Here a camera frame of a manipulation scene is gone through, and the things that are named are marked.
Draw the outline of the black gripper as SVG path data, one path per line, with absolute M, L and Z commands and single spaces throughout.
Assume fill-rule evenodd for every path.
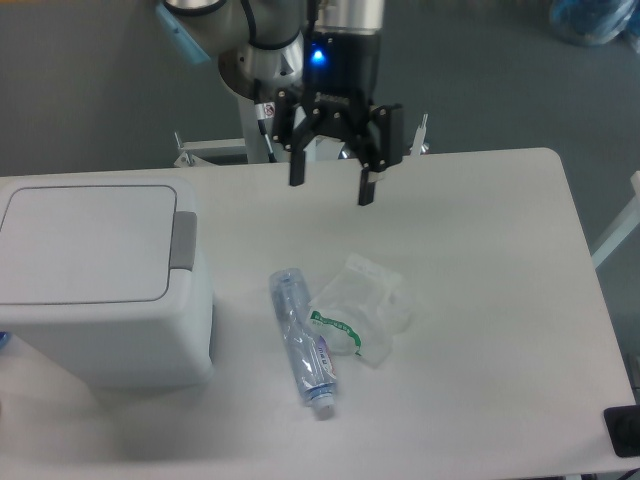
M 381 36 L 314 30 L 304 39 L 300 95 L 275 94 L 273 141 L 290 154 L 289 185 L 305 182 L 310 142 L 324 136 L 345 142 L 361 164 L 358 205 L 374 201 L 379 177 L 403 158 L 404 108 L 373 107 Z

